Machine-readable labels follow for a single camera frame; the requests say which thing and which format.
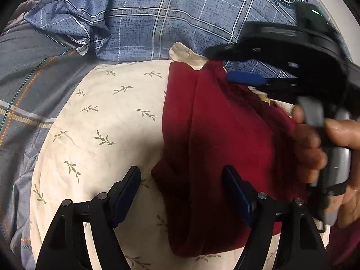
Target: bedding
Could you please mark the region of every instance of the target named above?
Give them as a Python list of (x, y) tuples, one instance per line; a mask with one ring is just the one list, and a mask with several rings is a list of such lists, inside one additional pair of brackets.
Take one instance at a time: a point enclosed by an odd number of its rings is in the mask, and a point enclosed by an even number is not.
[[(40, 151), (30, 200), (31, 244), (35, 260), (61, 202), (91, 200), (107, 191), (136, 165), (141, 186), (115, 233), (133, 270), (233, 269), (241, 249), (198, 257), (175, 256), (168, 241), (163, 198), (151, 177), (164, 146), (162, 113), (169, 65), (186, 61), (199, 69), (207, 61), (180, 43), (171, 60), (98, 65), (87, 74), (64, 105)], [(101, 269), (85, 223), (85, 237), (94, 270)], [(271, 242), (265, 269), (275, 259), (279, 234)], [(328, 232), (324, 236), (327, 243)]]
[[(295, 1), (317, 5), (328, 19), (317, 0), (41, 0), (25, 19), (71, 36), (81, 54), (93, 49), (103, 60), (133, 62), (166, 59), (177, 41), (198, 54), (209, 45), (234, 43), (249, 20), (295, 25)], [(225, 67), (287, 76), (257, 61)]]
[(98, 64), (29, 23), (0, 37), (0, 231), (35, 269), (29, 230), (32, 173), (46, 135), (82, 78)]
[[(304, 1), (320, 5), (316, 0)], [(114, 19), (112, 29), (115, 29), (120, 45), (115, 41), (111, 46), (107, 43), (105, 48), (113, 47), (116, 56), (120, 54), (119, 59), (125, 62), (166, 59), (175, 41), (182, 41), (197, 52), (209, 45), (229, 41), (229, 38), (234, 42), (246, 20), (295, 23), (293, 10), (281, 0), (118, 2), (119, 10), (115, 10), (114, 17), (107, 19)], [(321, 5), (319, 8), (327, 17), (324, 8)], [(111, 3), (108, 9), (114, 9)], [(34, 23), (51, 19), (48, 13), (43, 11), (43, 14)], [(49, 23), (57, 25), (59, 21)], [(0, 122), (3, 123), (0, 130), (0, 231), (26, 269), (35, 268), (28, 220), (30, 182), (35, 161), (59, 111), (81, 79), (100, 61), (94, 55), (93, 45), (81, 57), (72, 52), (81, 45), (46, 29), (43, 32), (35, 29), (21, 17), (13, 21), (0, 37), (3, 67), (0, 73)], [(103, 55), (107, 54), (105, 48), (101, 49)], [(42, 60), (48, 61), (52, 57), (55, 59), (37, 73), (37, 66), (42, 64)], [(288, 76), (260, 62), (236, 65), (225, 62), (225, 65), (228, 70), (241, 68), (265, 77)]]

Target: red cloth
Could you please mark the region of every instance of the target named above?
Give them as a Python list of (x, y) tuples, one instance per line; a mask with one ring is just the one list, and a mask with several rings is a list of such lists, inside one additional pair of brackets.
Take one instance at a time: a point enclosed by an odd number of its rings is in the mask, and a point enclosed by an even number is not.
[[(245, 245), (250, 229), (224, 192), (221, 172), (233, 165), (257, 191), (276, 199), (305, 197), (295, 180), (291, 119), (247, 86), (229, 84), (222, 62), (199, 70), (170, 64), (163, 111), (164, 152), (152, 176), (164, 201), (169, 242), (178, 256)], [(280, 232), (280, 224), (274, 234)]]
[(331, 227), (326, 250), (334, 265), (346, 262), (358, 245), (360, 245), (360, 218), (346, 228), (339, 228), (337, 223)]

